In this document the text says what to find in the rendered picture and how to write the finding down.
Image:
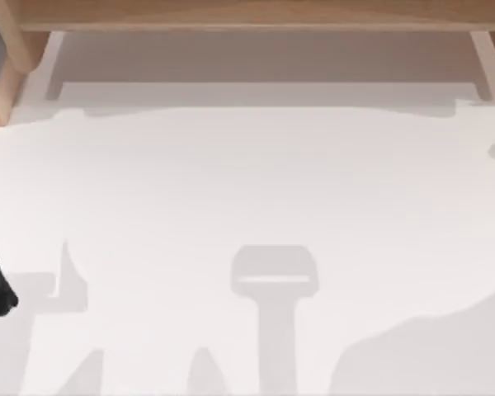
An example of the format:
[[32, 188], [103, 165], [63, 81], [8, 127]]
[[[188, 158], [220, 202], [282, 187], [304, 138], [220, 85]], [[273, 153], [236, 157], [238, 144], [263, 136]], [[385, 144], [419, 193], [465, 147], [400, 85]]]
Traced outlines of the pale wooden shelf unit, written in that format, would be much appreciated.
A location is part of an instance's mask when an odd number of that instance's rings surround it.
[[495, 105], [495, 0], [0, 0], [0, 126], [57, 34], [45, 100], [95, 114]]

